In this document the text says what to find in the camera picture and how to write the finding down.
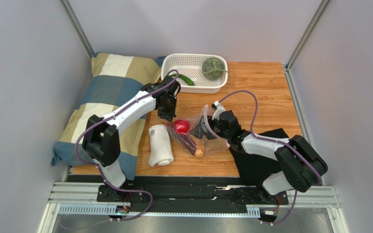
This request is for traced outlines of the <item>aluminium frame rail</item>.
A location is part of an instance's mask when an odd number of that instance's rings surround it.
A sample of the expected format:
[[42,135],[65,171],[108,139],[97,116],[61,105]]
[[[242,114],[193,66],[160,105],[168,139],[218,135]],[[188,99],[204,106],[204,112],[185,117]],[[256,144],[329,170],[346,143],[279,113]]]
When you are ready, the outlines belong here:
[[138,177],[124,188],[130,193],[110,190],[98,176],[56,182],[38,231],[348,232],[331,186],[263,197],[237,178]]

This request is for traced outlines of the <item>dark purple fake eggplant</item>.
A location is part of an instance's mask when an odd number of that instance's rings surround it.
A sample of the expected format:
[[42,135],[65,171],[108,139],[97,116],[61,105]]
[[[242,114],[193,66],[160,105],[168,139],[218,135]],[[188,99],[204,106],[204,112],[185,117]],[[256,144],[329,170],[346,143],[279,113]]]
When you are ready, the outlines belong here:
[[187,133],[175,133],[178,141],[187,149],[192,155],[195,155],[198,149],[197,143]]

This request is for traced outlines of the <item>green fake leafy vegetable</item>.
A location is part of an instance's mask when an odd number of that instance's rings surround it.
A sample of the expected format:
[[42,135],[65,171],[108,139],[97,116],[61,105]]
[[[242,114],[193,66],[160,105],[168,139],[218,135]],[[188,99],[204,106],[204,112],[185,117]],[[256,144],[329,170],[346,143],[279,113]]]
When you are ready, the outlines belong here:
[[219,58],[207,58],[202,64],[202,74],[211,81],[219,79],[227,72],[223,61]]

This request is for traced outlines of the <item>plaid blue beige pillow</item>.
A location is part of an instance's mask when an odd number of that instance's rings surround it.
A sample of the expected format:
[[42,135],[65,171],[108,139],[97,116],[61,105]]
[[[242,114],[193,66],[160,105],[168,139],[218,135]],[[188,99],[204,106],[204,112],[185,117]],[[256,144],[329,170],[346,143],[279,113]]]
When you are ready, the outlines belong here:
[[[89,117],[102,117],[134,97],[141,87],[156,83],[161,76],[165,56],[155,59],[123,56],[111,53],[95,53],[91,58],[93,79],[80,103],[71,114],[58,142],[52,147],[51,165],[61,161],[69,166],[82,166],[76,157],[75,143],[86,130]],[[120,137],[119,165],[127,180],[133,180],[139,143],[146,122],[146,115],[127,128]]]

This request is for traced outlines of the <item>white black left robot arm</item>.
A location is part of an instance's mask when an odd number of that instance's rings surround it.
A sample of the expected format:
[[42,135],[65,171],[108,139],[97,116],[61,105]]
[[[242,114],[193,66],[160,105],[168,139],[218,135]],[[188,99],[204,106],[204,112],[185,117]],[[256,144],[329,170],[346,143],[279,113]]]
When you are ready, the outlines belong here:
[[157,110],[160,118],[172,121],[175,115],[177,95],[180,91],[177,81],[169,83],[148,83],[117,110],[102,117],[91,116],[86,130],[79,136],[82,148],[93,159],[105,185],[116,192],[125,192],[121,186],[126,177],[119,165],[121,154],[120,137],[129,126],[147,113]]

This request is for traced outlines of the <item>black cloth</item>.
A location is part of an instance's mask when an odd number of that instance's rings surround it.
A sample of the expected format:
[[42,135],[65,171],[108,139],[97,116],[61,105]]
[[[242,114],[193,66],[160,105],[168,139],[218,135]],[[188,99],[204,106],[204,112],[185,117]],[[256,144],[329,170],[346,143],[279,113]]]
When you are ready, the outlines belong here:
[[258,154],[248,154],[242,146],[239,145],[243,139],[251,133],[247,130],[233,132],[227,131],[226,139],[230,143],[230,153],[232,154],[236,167],[239,172],[242,184],[261,185],[271,174],[281,171],[278,162]]

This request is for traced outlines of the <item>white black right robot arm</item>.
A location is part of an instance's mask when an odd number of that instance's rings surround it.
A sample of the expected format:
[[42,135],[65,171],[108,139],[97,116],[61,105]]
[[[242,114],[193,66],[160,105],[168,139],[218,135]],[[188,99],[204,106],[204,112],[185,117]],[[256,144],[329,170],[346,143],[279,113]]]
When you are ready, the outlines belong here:
[[255,199],[271,203],[279,194],[305,193],[320,184],[328,165],[301,135],[288,138],[283,129],[262,134],[241,127],[232,111],[218,117],[202,114],[193,118],[187,133],[194,155],[228,150],[246,186],[255,186]]

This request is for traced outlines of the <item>red fake tomato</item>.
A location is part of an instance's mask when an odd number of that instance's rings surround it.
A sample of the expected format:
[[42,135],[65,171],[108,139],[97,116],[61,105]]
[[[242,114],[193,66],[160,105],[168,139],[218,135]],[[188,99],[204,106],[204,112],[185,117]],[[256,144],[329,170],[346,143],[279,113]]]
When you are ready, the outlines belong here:
[[185,119],[176,120],[175,123],[174,123],[173,129],[178,134],[189,133],[189,131],[190,131],[190,122],[188,120],[185,120]]

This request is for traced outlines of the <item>rolled white towel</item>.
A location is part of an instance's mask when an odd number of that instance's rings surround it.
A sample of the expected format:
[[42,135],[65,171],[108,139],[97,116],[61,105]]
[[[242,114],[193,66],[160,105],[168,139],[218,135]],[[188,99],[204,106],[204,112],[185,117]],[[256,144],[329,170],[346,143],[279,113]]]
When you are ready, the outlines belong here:
[[174,161],[172,154],[170,136],[165,125],[154,125],[148,130],[150,137],[150,156],[148,165],[166,166]]

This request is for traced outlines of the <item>green fake chili pepper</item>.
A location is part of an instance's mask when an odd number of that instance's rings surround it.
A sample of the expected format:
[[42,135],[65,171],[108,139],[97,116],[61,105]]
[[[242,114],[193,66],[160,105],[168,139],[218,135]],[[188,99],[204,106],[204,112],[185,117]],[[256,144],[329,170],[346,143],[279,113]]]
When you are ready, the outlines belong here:
[[177,81],[182,80],[188,86],[195,86],[195,83],[193,82],[193,80],[191,80],[189,77],[183,74],[178,74],[178,78],[176,80]]

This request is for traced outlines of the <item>white perforated plastic basket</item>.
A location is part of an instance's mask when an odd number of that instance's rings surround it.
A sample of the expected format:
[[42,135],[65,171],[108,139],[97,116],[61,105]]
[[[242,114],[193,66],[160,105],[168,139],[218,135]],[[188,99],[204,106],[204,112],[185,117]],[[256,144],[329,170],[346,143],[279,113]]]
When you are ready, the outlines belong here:
[[[217,59],[223,70],[218,78],[207,78],[209,75],[203,72],[204,62],[208,59]],[[183,75],[193,82],[185,82],[181,77],[177,79],[181,85],[181,92],[185,93],[200,93],[200,94],[216,94],[228,81],[228,65],[225,59],[212,54],[193,54],[193,53],[173,53],[168,55],[161,66],[161,76],[164,78],[170,70],[177,70],[180,75]]]

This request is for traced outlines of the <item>clear zip top bag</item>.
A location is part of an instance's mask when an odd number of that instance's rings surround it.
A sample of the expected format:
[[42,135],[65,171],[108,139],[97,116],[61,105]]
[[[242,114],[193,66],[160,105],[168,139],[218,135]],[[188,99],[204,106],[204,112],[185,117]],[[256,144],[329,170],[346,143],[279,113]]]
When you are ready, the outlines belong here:
[[226,139],[210,128],[213,111],[205,105],[199,115],[166,123],[170,138],[185,152],[201,157],[228,149]]

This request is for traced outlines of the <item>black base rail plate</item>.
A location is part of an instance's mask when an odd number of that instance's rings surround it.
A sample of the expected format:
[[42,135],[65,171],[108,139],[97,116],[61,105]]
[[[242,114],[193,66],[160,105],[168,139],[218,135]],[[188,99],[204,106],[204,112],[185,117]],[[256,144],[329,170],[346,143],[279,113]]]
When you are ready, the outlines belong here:
[[111,190],[100,175],[70,175],[66,182],[93,183],[96,201],[124,202],[133,212],[149,206],[149,213],[238,214],[246,212],[246,205],[289,204],[286,192],[270,195],[261,185],[247,186],[237,177],[138,176],[121,187],[131,194]]

